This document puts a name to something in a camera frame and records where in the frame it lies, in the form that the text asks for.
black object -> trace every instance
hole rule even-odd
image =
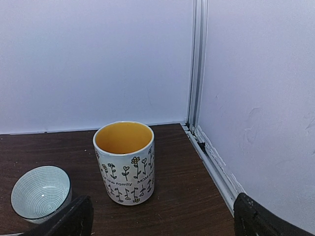
[[[91,236],[94,209],[89,196],[80,196],[46,222],[19,236]]]
[[[236,236],[314,236],[280,219],[245,193],[234,203],[234,231]]]

white panel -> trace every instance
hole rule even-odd
[[[239,187],[315,233],[313,0],[209,1],[199,125]]]
[[[193,0],[2,0],[0,133],[187,115]]]

dark brown wooden surface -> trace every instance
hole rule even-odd
[[[93,236],[233,236],[232,215],[181,126],[152,128],[155,192],[137,206],[107,196],[92,144],[95,131],[0,135],[0,235],[33,227],[11,208],[14,183],[35,167],[56,165],[67,171],[76,194],[91,196]]]

mug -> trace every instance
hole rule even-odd
[[[154,191],[154,133],[134,121],[100,128],[93,137],[98,165],[109,197],[122,205],[146,201]]]

bowl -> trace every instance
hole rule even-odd
[[[24,174],[14,185],[11,204],[25,220],[41,224],[71,202],[67,173],[56,166],[41,166]]]

